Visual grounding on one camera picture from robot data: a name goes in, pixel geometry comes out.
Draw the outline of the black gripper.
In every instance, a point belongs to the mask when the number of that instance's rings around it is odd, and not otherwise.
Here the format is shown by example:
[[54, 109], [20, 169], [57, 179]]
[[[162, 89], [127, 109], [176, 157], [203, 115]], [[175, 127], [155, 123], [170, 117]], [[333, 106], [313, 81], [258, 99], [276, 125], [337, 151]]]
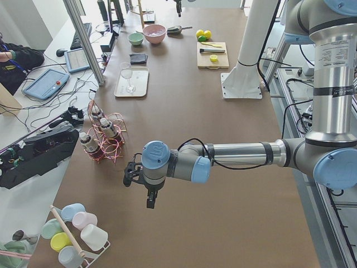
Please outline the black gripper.
[[146, 185], [147, 188], [147, 208], [155, 208], [156, 198], [160, 187], [158, 185]]

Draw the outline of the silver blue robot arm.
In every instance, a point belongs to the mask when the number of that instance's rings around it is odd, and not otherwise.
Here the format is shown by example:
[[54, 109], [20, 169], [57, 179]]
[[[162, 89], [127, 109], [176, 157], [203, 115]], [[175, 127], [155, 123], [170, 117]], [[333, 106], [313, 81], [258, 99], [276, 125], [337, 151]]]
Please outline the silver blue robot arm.
[[350, 132], [356, 50], [355, 1], [289, 1], [284, 37], [291, 44], [315, 44], [312, 128], [303, 138], [275, 142], [193, 144], [171, 150], [162, 141], [142, 152], [140, 181], [154, 208], [167, 177], [204, 183], [210, 169], [265, 165], [294, 168], [330, 189], [356, 185], [356, 137]]

